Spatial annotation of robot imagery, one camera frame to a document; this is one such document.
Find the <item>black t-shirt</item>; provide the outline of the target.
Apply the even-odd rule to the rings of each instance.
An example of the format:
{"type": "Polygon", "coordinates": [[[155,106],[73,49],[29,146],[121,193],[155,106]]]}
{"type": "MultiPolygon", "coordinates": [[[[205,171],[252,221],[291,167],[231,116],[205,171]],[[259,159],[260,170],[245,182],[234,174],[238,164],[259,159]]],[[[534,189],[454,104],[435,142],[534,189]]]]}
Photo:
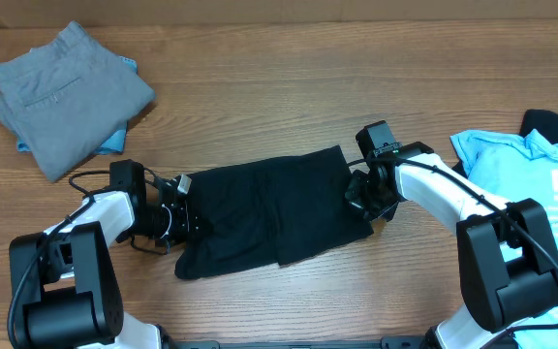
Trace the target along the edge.
{"type": "Polygon", "coordinates": [[[175,275],[193,280],[290,265],[372,235],[344,199],[340,146],[191,176],[190,233],[175,275]]]}

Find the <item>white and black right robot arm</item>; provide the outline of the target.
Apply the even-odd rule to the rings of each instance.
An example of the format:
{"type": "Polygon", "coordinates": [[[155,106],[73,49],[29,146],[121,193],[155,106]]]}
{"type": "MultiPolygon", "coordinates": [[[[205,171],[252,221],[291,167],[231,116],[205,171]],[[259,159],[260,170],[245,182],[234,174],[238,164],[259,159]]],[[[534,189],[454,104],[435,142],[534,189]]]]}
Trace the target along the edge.
{"type": "Polygon", "coordinates": [[[379,121],[356,134],[368,170],[345,199],[367,221],[393,219],[411,201],[456,237],[462,306],[422,336],[384,348],[515,348],[515,334],[558,330],[558,249],[542,205],[512,202],[471,183],[428,145],[404,145],[379,121]]]}

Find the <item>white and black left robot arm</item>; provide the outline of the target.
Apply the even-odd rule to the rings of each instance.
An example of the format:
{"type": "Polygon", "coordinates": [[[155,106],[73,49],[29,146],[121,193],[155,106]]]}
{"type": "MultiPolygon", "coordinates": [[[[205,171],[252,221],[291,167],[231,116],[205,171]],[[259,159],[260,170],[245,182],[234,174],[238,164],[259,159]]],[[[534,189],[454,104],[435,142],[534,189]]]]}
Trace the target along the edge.
{"type": "Polygon", "coordinates": [[[147,179],[149,172],[132,160],[111,163],[108,186],[84,190],[81,206],[60,223],[10,243],[14,348],[179,347],[161,326],[124,310],[109,255],[113,243],[137,236],[167,255],[206,227],[186,201],[189,176],[147,179]]]}

